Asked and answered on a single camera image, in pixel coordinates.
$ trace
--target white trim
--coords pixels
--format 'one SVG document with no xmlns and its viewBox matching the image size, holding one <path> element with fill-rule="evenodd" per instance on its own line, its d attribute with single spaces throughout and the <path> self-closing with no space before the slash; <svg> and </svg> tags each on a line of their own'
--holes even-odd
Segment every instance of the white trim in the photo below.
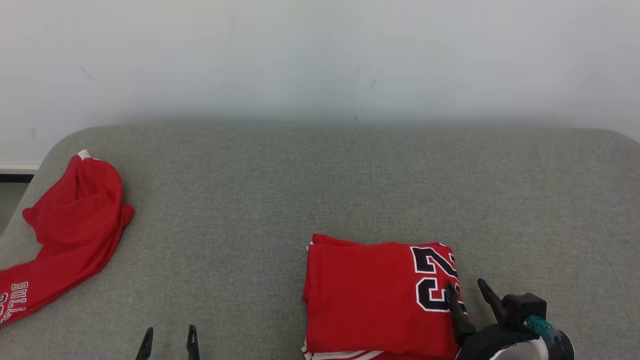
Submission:
<svg viewBox="0 0 640 360">
<path fill-rule="evenodd" d="M 89 155 L 89 152 L 87 150 L 82 150 L 81 152 L 78 152 L 77 155 L 80 156 L 81 160 L 90 159 L 91 158 L 91 155 Z"/>
<path fill-rule="evenodd" d="M 0 164 L 0 174 L 33 175 L 40 168 L 40 164 Z"/>
<path fill-rule="evenodd" d="M 368 354 L 365 354 L 363 356 L 360 357 L 356 357 L 355 360 L 369 360 L 369 359 L 373 359 L 374 357 L 382 354 L 383 352 L 380 350 L 374 350 L 372 352 L 369 352 Z"/>
<path fill-rule="evenodd" d="M 340 351 L 340 352 L 316 352 L 311 358 L 313 360 L 323 360 L 323 359 L 349 359 L 350 357 L 354 357 L 365 352 L 364 350 L 360 351 Z"/>
</svg>

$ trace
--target gray fabric surface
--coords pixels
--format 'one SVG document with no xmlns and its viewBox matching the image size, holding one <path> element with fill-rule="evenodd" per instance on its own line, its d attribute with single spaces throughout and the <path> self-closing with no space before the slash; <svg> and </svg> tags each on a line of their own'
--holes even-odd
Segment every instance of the gray fabric surface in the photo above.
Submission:
<svg viewBox="0 0 640 360">
<path fill-rule="evenodd" d="M 441 241 L 471 320 L 475 281 L 533 292 L 577 359 L 638 359 L 640 147 L 588 129 L 100 127 L 47 155 L 0 243 L 3 268 L 39 246 L 20 211 L 82 149 L 111 162 L 136 216 L 109 265 L 0 329 L 7 358 L 300 359 L 305 245 Z"/>
<path fill-rule="evenodd" d="M 28 184 L 0 183 L 0 236 L 20 203 Z"/>
</svg>

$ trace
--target clothing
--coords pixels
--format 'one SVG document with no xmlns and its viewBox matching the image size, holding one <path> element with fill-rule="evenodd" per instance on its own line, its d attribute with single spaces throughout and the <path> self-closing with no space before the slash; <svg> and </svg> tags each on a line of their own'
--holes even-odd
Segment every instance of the clothing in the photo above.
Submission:
<svg viewBox="0 0 640 360">
<path fill-rule="evenodd" d="M 353 355 L 361 360 L 454 359 L 448 281 L 459 289 L 453 252 L 441 243 L 365 246 L 314 234 L 303 291 L 306 349 L 343 356 L 368 349 Z M 315 359 L 338 358 L 325 356 Z"/>
<path fill-rule="evenodd" d="M 106 161 L 75 155 L 60 180 L 22 212 L 42 248 L 35 259 L 0 271 L 0 323 L 56 300 L 100 272 L 134 210 L 122 204 L 122 182 Z"/>
</svg>

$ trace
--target floor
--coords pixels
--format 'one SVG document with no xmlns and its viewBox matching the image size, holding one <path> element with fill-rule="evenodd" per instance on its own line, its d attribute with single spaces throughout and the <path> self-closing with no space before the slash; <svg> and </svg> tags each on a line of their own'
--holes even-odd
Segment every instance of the floor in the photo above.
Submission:
<svg viewBox="0 0 640 360">
<path fill-rule="evenodd" d="M 6 229 L 13 212 L 18 208 L 27 186 L 29 184 L 0 183 L 0 236 Z"/>
</svg>

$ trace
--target white wall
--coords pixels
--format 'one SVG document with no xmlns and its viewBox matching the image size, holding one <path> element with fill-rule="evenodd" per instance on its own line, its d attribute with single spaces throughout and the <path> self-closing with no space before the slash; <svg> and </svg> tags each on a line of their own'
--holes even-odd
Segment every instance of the white wall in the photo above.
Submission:
<svg viewBox="0 0 640 360">
<path fill-rule="evenodd" d="M 0 164 L 147 112 L 640 140 L 637 0 L 0 0 Z"/>
</svg>

